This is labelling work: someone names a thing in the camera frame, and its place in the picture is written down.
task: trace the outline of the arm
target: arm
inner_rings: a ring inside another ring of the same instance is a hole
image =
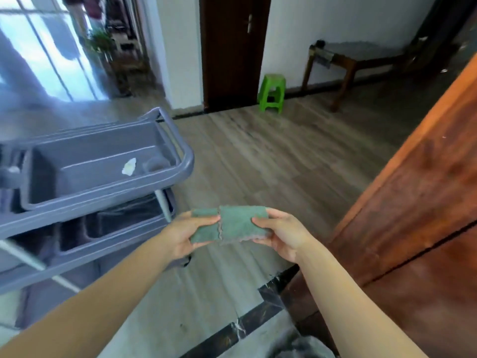
[[[4,345],[0,356],[97,357],[164,268],[206,244],[190,243],[197,228],[219,218],[180,215],[106,275]]]
[[[333,255],[294,216],[268,209],[253,222],[275,233],[255,240],[296,262],[343,358],[427,357],[368,298]]]

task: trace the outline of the plastic stool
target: plastic stool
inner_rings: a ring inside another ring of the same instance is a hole
[[[286,81],[281,74],[265,74],[260,93],[257,97],[257,102],[260,104],[260,110],[265,112],[268,107],[278,108],[278,113],[281,113],[283,108],[283,100],[285,99]],[[275,102],[268,102],[268,97],[273,97]]]

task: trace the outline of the green cloth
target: green cloth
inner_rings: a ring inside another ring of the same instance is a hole
[[[269,234],[252,222],[252,217],[268,218],[264,206],[220,206],[223,243],[263,238]]]
[[[192,217],[202,217],[202,216],[217,216],[218,209],[199,209],[192,211]],[[218,223],[213,225],[201,226],[190,238],[190,242],[207,242],[219,240],[218,235]]]
[[[220,206],[218,209],[193,210],[192,216],[215,216],[218,213],[220,221],[213,225],[199,227],[190,238],[192,243],[215,240],[230,243],[264,238],[270,234],[268,229],[260,228],[251,221],[252,217],[268,217],[264,206]]]

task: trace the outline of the wooden door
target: wooden door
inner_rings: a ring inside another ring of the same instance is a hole
[[[364,292],[429,357],[477,357],[477,227]]]
[[[199,2],[204,106],[256,103],[271,0]]]
[[[334,232],[331,252],[361,286],[477,220],[477,57]]]

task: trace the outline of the gray utility cart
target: gray utility cart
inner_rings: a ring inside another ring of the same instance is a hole
[[[176,214],[170,187],[193,168],[192,149],[161,108],[131,123],[1,144],[0,294],[27,287],[17,327],[158,234]]]

